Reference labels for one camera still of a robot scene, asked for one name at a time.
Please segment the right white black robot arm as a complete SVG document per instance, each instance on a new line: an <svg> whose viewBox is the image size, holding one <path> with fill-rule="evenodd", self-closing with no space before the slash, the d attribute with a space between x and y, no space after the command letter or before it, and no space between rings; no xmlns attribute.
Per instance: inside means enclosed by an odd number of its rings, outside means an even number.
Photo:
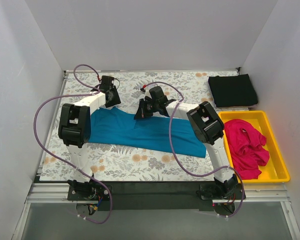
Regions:
<svg viewBox="0 0 300 240"><path fill-rule="evenodd" d="M169 144L175 157L177 155L172 141L173 119L188 120L195 137L205 146L208 152L213 171L199 175L186 170L180 161L177 161L178 165L184 172L193 177L203 178L213 174L216 195L222 199L233 196L238 185L238 179L234 169L230 167L224 146L224 123L211 104L207 101L199 104L184 103L184 97L180 91L177 91L181 97L180 100L168 99L160 86L154 86L146 90L147 86L145 84L140 88L145 97L139 100L134 118L136 120L150 118L156 112L169 117Z"/></svg>

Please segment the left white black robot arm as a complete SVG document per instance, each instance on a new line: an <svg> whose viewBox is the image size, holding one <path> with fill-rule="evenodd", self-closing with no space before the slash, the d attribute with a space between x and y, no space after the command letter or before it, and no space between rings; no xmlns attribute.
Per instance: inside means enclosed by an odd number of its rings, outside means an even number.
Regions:
<svg viewBox="0 0 300 240"><path fill-rule="evenodd" d="M75 193L85 200L96 196L96 187L90 183L93 172L88 166L87 143L91 137L91 115L101 107L110 108L121 103L117 79L103 75L100 84L94 89L100 93L90 92L89 96L75 103L65 103L61 108L58 136L70 153L70 163L75 166L73 180L68 184Z"/></svg>

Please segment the teal blue t shirt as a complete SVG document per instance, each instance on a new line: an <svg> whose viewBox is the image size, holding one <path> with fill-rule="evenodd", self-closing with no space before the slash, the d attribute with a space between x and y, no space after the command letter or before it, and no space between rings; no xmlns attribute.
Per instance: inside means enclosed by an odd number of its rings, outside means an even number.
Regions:
<svg viewBox="0 0 300 240"><path fill-rule="evenodd" d="M118 108L100 108L91 115L89 142L170 153L169 123L166 117L135 120L133 114ZM171 137L176 154L206 157L206 147L196 138L188 120L173 119Z"/></svg>

